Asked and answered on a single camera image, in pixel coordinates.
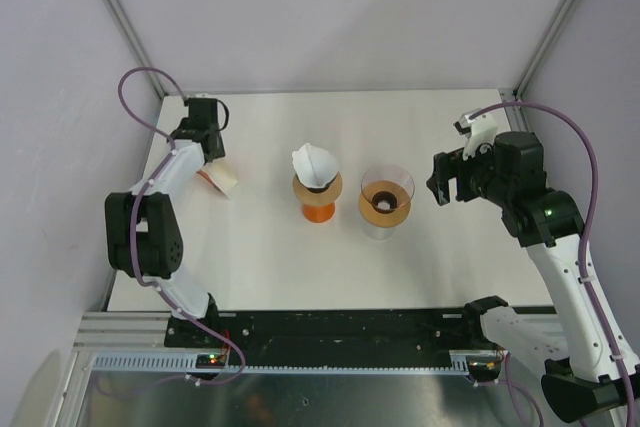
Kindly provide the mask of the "white paper coffee filter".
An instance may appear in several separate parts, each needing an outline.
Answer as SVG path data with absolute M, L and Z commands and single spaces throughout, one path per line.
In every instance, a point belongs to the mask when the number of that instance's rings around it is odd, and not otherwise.
M 339 172 L 338 162 L 330 152 L 309 143 L 293 151 L 291 156 L 296 176 L 311 172 L 318 178 L 322 175 L 331 177 Z

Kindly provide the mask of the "pink glass dripper cone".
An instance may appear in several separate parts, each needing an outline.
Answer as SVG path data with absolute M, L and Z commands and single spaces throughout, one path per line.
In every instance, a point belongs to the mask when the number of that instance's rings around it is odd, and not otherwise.
M 415 193 L 413 177 L 402 167 L 371 167 L 361 179 L 361 194 L 377 212 L 389 214 L 409 205 Z

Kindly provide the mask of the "orange glass flask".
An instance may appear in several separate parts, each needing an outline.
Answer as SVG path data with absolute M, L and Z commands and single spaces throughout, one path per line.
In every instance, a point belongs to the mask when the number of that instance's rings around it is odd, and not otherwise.
M 312 223 L 325 223 L 335 214 L 336 205 L 331 202 L 322 206 L 315 206 L 303 203 L 301 206 L 303 216 Z

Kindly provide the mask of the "blue glass dripper cone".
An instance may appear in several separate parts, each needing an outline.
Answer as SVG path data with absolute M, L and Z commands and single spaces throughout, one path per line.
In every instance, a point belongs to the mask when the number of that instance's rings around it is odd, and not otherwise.
M 329 177 L 328 175 L 322 175 L 318 178 L 314 173 L 308 172 L 304 175 L 297 175 L 300 183 L 310 192 L 321 193 L 326 191 L 336 180 L 337 173 Z

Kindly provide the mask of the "clear glass carafe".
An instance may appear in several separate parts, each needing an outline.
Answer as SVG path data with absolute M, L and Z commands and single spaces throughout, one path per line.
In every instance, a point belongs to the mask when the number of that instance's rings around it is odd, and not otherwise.
M 364 231 L 366 235 L 376 241 L 384 241 L 393 236 L 397 229 L 396 225 L 393 226 L 379 226 L 373 224 L 367 220 L 364 221 Z

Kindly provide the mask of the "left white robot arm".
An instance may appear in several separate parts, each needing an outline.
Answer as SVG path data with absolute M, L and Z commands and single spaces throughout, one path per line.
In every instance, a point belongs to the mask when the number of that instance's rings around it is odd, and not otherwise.
M 206 164 L 225 155 L 221 132 L 229 109 L 215 98 L 184 101 L 187 116 L 168 136 L 164 157 L 146 179 L 105 200 L 107 252 L 111 267 L 154 288 L 172 315 L 188 321 L 186 334 L 197 345 L 221 334 L 212 295 L 183 266 L 184 245 L 172 201 Z

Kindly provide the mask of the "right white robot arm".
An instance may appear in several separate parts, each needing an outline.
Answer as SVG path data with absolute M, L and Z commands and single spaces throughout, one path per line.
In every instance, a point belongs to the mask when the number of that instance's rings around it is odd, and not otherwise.
M 565 423 L 627 406 L 639 397 L 639 357 L 609 307 L 610 332 L 589 294 L 601 290 L 590 259 L 579 258 L 586 229 L 566 192 L 547 184 L 544 149 L 526 132 L 506 132 L 474 153 L 438 153 L 426 182 L 439 205 L 481 198 L 498 206 L 502 222 L 535 264 L 549 292 L 564 338 L 557 341 L 526 322 L 498 296 L 465 305 L 463 340 L 473 348 L 505 348 L 536 375 L 547 404 Z

